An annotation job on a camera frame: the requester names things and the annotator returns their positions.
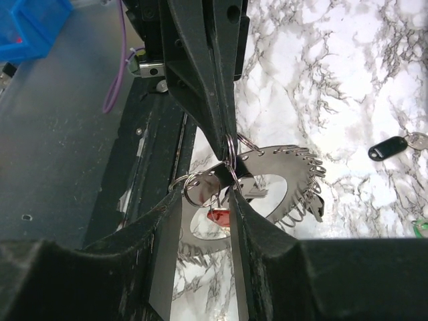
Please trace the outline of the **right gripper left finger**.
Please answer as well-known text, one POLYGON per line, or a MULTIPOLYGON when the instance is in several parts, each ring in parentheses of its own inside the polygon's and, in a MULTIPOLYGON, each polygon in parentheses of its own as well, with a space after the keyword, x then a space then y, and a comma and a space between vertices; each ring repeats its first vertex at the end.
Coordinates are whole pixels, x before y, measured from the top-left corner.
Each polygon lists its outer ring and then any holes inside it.
POLYGON ((2 320, 168 320, 182 197, 83 250, 1 242, 2 320))

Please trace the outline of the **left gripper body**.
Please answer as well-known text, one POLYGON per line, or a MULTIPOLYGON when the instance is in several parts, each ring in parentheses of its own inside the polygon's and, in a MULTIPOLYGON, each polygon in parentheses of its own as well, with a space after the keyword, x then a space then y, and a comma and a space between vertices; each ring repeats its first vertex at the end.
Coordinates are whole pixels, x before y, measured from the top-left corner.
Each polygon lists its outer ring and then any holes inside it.
MULTIPOLYGON (((163 60, 163 45, 161 41, 161 24, 159 19, 158 1, 124 0, 126 16, 131 26, 143 40, 146 46, 148 60, 163 60)), ((243 61, 249 30, 249 17, 247 16, 248 1, 242 1, 240 14, 239 38, 237 42, 237 55, 235 60, 234 80, 239 80, 243 71, 243 61)))

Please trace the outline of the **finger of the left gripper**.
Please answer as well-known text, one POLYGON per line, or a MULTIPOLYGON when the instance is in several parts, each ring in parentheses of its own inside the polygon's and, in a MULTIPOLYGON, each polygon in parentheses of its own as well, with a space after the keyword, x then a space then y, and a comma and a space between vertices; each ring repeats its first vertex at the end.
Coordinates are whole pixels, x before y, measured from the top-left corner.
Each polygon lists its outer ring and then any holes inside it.
POLYGON ((203 131, 219 160, 224 129, 201 1, 159 1, 165 76, 171 95, 203 131))
POLYGON ((207 41, 214 67, 214 81, 219 100, 221 131, 237 139, 234 77, 241 1, 204 1, 207 41))

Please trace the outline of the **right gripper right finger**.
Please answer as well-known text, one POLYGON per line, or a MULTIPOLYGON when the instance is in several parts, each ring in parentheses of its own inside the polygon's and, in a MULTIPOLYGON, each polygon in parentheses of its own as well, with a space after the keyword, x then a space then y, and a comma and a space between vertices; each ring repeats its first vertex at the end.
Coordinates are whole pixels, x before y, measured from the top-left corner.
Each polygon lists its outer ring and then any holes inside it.
POLYGON ((229 194, 240 320, 426 320, 426 239, 298 240, 229 194))

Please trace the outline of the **metal disc keyring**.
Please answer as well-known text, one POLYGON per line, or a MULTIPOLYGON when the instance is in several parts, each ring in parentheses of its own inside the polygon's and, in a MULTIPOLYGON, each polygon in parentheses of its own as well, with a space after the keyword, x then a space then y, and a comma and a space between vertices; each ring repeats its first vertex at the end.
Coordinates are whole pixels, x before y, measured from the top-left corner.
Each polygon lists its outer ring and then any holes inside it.
POLYGON ((182 218, 178 261, 207 267, 208 259, 230 247, 230 228, 207 218, 210 209, 230 210, 229 194, 240 192, 269 222, 294 228, 307 214, 308 203, 321 194, 318 182, 326 174, 322 161, 295 144, 259 147, 243 134, 238 140, 249 150, 210 169, 175 179, 182 185, 182 218))

